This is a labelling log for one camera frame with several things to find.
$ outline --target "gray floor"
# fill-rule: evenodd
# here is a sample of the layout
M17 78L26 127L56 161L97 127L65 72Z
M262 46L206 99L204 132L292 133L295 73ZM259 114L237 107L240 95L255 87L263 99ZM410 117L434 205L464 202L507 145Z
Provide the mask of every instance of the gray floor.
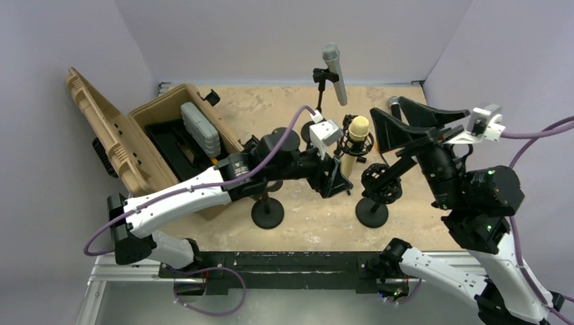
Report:
M228 296L200 297L194 305L224 311L240 296L240 290L231 290ZM97 324L482 324L470 307L428 283L414 300L399 307L384 305L376 295L356 295L353 291L250 290L242 309L214 318L173 300L169 282L109 282Z

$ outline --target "white wall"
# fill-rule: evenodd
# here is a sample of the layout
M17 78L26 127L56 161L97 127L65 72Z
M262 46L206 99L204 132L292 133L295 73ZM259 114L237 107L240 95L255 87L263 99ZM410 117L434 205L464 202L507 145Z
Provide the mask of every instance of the white wall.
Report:
M508 132L539 131L574 114L573 35L570 0L474 0L424 84L427 101L447 109L497 103ZM574 131L541 139L516 165L526 194L516 215L525 256L543 284L570 295L573 142ZM524 143L476 146L468 164L507 165Z
M322 47L347 83L425 79L471 0L116 0L154 77L312 83Z
M0 1L0 44L0 324L73 324L94 261L83 245L123 187L91 148L67 68L124 111L154 79L113 0Z

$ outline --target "gray case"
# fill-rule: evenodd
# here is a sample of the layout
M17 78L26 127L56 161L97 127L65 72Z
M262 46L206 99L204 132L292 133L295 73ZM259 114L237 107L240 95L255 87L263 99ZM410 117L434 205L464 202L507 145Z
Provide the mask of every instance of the gray case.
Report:
M181 105L181 115L185 129L194 137L207 156L217 157L221 153L221 146L219 133L215 127L191 102Z

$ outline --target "stained surface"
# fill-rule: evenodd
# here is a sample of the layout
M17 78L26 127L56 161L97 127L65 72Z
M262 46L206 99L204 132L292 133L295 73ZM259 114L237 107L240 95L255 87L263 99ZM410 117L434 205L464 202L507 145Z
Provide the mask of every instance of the stained surface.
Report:
M238 137L251 134L261 137L277 127L286 126L302 104L317 105L316 87L198 87L201 94L213 88L221 101L215 106L222 117L235 129ZM387 110L387 99L404 95L425 102L420 87L348 87L348 104L340 106L332 87L323 100L326 118L340 126L345 114L368 117L373 107ZM309 121L302 114L295 131ZM385 154L389 163L397 159ZM251 220L254 201L244 198L226 207L214 207L181 218L162 230L180 238L193 238L202 250L210 251L377 251L393 237L398 237L425 251L454 251L460 247L451 239L440 221L443 212L431 207L433 196L419 167L402 177L403 197L389 205L389 220L378 228L362 226L355 216L355 205L363 190L360 178L371 163L381 163L373 150L366 164L357 164L350 177L355 185L351 196L345 193L321 199L305 180L286 181L279 192L271 196L284 206L285 219L272 230L262 230Z

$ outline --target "yellow microphone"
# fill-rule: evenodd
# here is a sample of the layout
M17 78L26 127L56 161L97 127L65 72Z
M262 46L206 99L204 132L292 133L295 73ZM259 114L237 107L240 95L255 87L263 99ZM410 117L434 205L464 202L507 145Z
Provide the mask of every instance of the yellow microphone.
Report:
M363 151L363 145L367 136L369 135L369 120L364 116L357 116L353 119L349 125L348 137L353 141L349 152L359 153ZM341 158L341 173L347 179L351 176L353 172L353 167L357 162L356 156L351 156L350 154L344 154Z

